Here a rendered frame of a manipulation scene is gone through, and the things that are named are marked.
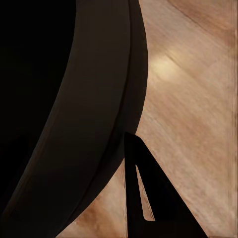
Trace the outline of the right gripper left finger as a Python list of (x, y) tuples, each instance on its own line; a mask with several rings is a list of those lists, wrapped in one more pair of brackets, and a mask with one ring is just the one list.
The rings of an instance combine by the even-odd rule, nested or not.
[(26, 132), (0, 139), (0, 200), (28, 151)]

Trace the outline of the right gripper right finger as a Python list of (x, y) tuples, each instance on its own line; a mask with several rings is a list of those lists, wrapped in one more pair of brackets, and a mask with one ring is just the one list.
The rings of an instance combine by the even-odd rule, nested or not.
[[(128, 238), (208, 238), (143, 140), (124, 133)], [(144, 219), (140, 172), (155, 221)]]

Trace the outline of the cauldron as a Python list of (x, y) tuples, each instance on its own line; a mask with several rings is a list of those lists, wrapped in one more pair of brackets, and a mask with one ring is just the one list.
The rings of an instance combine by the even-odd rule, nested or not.
[(55, 238), (136, 134), (148, 79), (139, 0), (0, 0), (0, 139), (29, 151), (0, 200), (0, 238)]

